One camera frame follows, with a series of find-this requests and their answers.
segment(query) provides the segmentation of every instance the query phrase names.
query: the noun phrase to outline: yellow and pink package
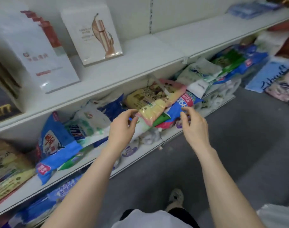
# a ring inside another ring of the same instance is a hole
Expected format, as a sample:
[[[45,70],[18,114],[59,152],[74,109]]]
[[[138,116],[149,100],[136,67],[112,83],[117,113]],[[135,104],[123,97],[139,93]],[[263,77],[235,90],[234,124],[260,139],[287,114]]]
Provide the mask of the yellow and pink package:
[[[157,83],[138,89],[127,96],[125,104],[131,109],[138,109],[137,116],[141,116],[147,125],[152,126],[153,122],[162,114],[165,108],[173,105],[177,99],[186,92],[186,86],[166,79],[159,79],[161,84],[169,91],[167,96]]]

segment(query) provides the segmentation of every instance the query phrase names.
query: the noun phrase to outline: person's right arm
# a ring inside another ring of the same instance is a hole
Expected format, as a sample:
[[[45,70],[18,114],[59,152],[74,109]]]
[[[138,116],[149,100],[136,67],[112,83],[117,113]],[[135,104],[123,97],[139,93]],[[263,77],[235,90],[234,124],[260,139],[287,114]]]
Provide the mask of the person's right arm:
[[[211,147],[206,120],[191,107],[183,110],[191,117],[189,125],[181,113],[183,133],[200,161],[215,227],[265,228]]]

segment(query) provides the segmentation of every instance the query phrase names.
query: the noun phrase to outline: person's left arm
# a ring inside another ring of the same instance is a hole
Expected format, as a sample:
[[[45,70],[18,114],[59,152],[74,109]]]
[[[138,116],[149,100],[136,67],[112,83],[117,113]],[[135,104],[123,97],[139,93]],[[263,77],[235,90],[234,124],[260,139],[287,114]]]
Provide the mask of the person's left arm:
[[[136,112],[127,110],[113,120],[107,146],[42,228],[94,227],[115,161],[134,135],[138,117],[130,123],[129,118]]]

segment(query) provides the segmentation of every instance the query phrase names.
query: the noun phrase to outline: black shorts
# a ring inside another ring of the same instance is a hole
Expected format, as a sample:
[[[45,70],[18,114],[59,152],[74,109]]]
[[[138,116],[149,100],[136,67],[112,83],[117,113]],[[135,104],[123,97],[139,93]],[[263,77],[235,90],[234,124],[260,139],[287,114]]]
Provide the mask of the black shorts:
[[[122,221],[123,219],[125,219],[134,209],[128,209],[126,210],[121,218],[120,218],[120,221]],[[198,226],[198,224],[196,223],[195,219],[192,217],[191,214],[188,213],[188,211],[186,211],[185,209],[183,208],[173,208],[171,209],[169,212],[169,214],[173,215],[174,217],[182,220],[184,223],[192,226],[193,228],[200,228]]]

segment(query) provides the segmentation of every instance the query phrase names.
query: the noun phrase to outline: white shoe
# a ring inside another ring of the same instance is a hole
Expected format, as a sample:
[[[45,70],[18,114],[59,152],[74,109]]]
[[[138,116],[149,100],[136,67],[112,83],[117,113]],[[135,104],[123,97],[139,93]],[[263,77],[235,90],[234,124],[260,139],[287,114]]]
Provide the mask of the white shoe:
[[[169,202],[170,203],[178,202],[182,206],[183,201],[184,201],[184,196],[183,196],[182,191],[177,188],[172,190],[170,197],[169,197]]]

